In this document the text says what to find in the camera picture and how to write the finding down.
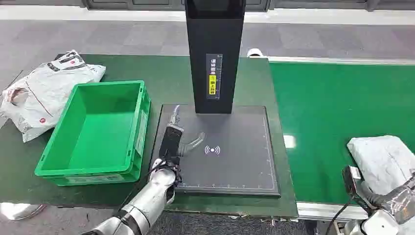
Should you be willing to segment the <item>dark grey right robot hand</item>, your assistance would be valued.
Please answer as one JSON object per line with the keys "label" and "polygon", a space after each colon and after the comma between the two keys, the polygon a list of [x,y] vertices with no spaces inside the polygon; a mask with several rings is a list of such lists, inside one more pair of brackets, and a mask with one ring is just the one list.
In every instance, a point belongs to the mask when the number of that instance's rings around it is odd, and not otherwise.
{"label": "dark grey right robot hand", "polygon": [[361,191],[363,180],[359,169],[355,166],[347,165],[342,170],[342,176],[347,194],[355,203],[368,212],[370,207],[365,201],[365,197]]}

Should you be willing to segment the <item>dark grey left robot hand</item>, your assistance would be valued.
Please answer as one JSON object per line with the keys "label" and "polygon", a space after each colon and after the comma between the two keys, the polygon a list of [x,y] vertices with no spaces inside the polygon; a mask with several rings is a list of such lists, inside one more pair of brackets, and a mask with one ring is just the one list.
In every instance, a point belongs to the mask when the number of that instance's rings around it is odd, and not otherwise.
{"label": "dark grey left robot hand", "polygon": [[173,109],[159,149],[159,158],[168,166],[179,166],[180,157],[199,146],[206,137],[206,134],[201,132],[193,141],[181,143],[184,129],[178,125],[179,107],[180,105],[176,105]]}

